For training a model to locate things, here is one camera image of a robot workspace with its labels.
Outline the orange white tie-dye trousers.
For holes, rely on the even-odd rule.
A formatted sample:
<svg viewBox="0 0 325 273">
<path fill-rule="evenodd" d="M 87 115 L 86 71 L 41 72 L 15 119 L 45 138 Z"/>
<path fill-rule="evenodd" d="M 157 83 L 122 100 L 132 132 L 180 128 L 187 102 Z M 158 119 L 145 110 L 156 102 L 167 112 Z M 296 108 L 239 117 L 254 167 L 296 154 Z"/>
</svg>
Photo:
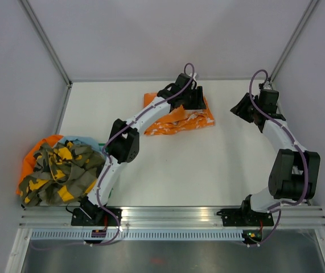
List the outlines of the orange white tie-dye trousers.
<svg viewBox="0 0 325 273">
<path fill-rule="evenodd" d="M 145 130 L 144 134 L 149 136 L 174 135 L 181 131 L 214 126 L 215 119 L 210 111 L 205 96 L 203 98 L 206 109 L 186 110 L 183 106 L 180 106 L 154 122 Z"/>
</svg>

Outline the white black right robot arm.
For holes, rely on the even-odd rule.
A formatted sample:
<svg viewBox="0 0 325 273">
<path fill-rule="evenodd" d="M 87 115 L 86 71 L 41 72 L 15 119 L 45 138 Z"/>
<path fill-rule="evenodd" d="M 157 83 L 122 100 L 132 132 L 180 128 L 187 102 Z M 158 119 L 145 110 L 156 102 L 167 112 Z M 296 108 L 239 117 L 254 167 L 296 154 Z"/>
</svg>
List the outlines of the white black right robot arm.
<svg viewBox="0 0 325 273">
<path fill-rule="evenodd" d="M 246 93 L 231 112 L 255 124 L 277 153 L 266 188 L 246 198 L 248 206 L 239 212 L 240 220 L 253 225 L 260 213 L 283 206 L 297 206 L 313 198 L 319 174 L 320 156 L 301 145 L 278 112 L 279 93 L 269 84 L 259 84 L 259 93 Z"/>
</svg>

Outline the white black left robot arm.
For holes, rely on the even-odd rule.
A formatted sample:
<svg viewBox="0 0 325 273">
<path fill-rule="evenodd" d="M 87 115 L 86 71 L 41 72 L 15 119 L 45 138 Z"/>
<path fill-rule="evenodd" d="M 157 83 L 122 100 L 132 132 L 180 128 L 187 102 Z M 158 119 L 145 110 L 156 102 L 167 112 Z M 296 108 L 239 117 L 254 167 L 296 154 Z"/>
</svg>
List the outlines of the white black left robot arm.
<svg viewBox="0 0 325 273">
<path fill-rule="evenodd" d="M 181 106 L 187 110 L 206 108 L 203 88 L 197 84 L 195 72 L 189 75 L 181 73 L 175 82 L 160 90 L 139 113 L 125 121 L 114 121 L 109 140 L 102 148 L 105 156 L 103 169 L 95 186 L 80 201 L 86 222 L 92 226 L 103 222 L 106 204 L 115 182 L 121 171 L 139 153 L 140 136 L 158 119 Z"/>
</svg>

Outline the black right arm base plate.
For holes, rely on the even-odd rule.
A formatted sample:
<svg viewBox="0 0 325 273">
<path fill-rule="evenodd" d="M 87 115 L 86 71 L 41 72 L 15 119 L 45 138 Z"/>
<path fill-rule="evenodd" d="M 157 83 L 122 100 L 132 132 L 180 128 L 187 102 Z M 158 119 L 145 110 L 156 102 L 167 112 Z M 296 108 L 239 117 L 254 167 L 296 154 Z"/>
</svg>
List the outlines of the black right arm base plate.
<svg viewBox="0 0 325 273">
<path fill-rule="evenodd" d="M 240 208 L 221 209 L 216 213 L 221 217 L 225 227 L 271 227 L 274 226 L 273 216 L 269 213 L 243 211 Z"/>
</svg>

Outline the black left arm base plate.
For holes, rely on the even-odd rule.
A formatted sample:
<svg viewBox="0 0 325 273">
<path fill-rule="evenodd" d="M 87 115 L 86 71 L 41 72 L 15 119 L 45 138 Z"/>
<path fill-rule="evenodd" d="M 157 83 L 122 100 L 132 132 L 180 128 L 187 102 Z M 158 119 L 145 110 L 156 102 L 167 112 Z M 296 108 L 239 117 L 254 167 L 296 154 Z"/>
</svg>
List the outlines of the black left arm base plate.
<svg viewBox="0 0 325 273">
<path fill-rule="evenodd" d="M 73 210 L 71 226 L 114 226 L 116 227 L 117 220 L 104 210 L 99 210 L 94 215 L 86 214 L 81 208 Z"/>
</svg>

